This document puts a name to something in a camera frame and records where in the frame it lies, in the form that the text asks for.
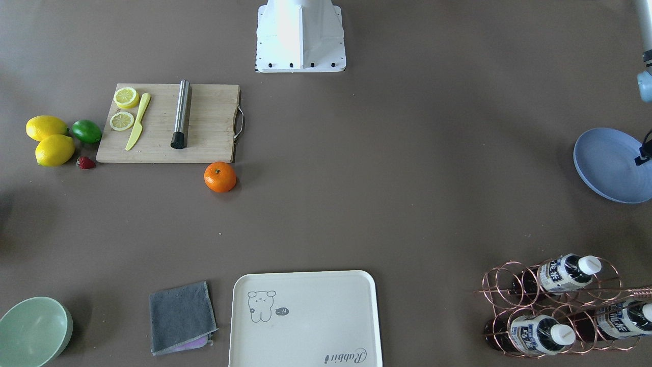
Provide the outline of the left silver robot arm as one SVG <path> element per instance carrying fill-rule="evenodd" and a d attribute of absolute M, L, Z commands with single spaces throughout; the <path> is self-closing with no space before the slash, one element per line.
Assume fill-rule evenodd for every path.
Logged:
<path fill-rule="evenodd" d="M 651 102 L 651 1 L 634 1 L 638 23 L 642 35 L 642 61 L 645 70 L 637 75 L 640 98 Z"/>

